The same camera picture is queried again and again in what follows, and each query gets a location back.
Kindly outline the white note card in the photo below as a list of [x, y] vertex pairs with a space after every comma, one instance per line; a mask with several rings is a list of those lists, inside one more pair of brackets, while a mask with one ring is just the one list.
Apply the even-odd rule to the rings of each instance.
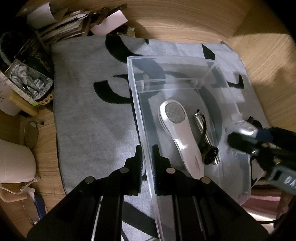
[[0, 109], [4, 113], [15, 116], [20, 112], [20, 109], [15, 104], [9, 101], [12, 88], [7, 84], [5, 76], [1, 72], [1, 87], [0, 87]]

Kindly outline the silver metal flashlight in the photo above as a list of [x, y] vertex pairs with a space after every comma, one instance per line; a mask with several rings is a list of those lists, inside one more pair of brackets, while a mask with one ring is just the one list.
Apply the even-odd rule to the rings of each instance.
[[194, 120], [200, 131], [201, 137], [198, 143], [199, 150], [205, 165], [217, 165], [219, 163], [219, 149], [212, 145], [207, 131], [207, 122], [205, 116], [199, 109], [194, 113]]

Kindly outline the white cylindrical speaker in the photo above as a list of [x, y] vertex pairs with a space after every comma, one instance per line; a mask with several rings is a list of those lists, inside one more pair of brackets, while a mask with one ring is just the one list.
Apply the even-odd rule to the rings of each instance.
[[36, 161], [26, 146], [1, 140], [1, 183], [32, 181], [36, 176]]

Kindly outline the stack of papers and booklets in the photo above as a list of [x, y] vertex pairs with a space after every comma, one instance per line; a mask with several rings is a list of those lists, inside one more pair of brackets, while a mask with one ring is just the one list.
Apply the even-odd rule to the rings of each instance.
[[86, 36], [92, 11], [71, 11], [62, 20], [49, 26], [39, 35], [45, 46], [73, 37]]

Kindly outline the clear acrylic storage box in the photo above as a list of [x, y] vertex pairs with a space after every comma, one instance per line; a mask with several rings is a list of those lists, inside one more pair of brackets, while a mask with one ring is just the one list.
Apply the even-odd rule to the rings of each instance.
[[180, 56], [127, 59], [152, 209], [160, 240], [174, 240], [171, 197], [155, 194], [152, 148], [193, 178], [210, 177], [238, 204], [250, 196], [247, 154], [233, 153], [226, 129], [241, 114], [216, 60]]

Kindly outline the pink tape roll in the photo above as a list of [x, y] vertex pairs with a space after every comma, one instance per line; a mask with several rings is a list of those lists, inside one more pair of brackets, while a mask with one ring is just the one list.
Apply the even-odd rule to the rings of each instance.
[[95, 25], [90, 31], [95, 36], [105, 36], [118, 27], [127, 23], [128, 20], [121, 10], [116, 11], [107, 18], [105, 18], [100, 24]]

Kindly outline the grey rug with black letters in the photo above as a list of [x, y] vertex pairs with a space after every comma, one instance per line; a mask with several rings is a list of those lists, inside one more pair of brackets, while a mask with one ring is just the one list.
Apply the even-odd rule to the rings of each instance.
[[[133, 56], [216, 60], [229, 83], [241, 120], [266, 117], [236, 52], [226, 44], [189, 44], [119, 35], [79, 37], [52, 46], [54, 113], [62, 181], [67, 193], [84, 178], [104, 178], [123, 167], [141, 145], [128, 80]], [[251, 187], [262, 176], [250, 161]], [[123, 201], [122, 240], [160, 240], [146, 166], [138, 196]]]

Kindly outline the round mirror glasses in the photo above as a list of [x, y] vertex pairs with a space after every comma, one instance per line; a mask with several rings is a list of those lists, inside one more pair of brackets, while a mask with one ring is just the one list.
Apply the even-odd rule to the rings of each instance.
[[23, 142], [26, 147], [29, 149], [34, 148], [39, 136], [38, 126], [43, 126], [44, 124], [45, 122], [42, 120], [33, 120], [26, 125], [23, 131]]

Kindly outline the white paper cup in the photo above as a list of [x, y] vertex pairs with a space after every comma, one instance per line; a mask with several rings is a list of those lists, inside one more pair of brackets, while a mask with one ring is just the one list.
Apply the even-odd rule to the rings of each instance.
[[29, 15], [27, 15], [27, 20], [36, 29], [40, 29], [57, 22], [51, 12], [50, 2], [47, 2], [32, 11]]

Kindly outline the white handheld foot file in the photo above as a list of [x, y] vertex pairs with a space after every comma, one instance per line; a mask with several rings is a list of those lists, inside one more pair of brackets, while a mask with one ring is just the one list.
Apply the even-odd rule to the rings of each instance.
[[195, 141], [188, 115], [176, 100], [168, 99], [159, 106], [159, 121], [173, 139], [185, 168], [195, 179], [204, 177], [204, 164], [201, 152]]

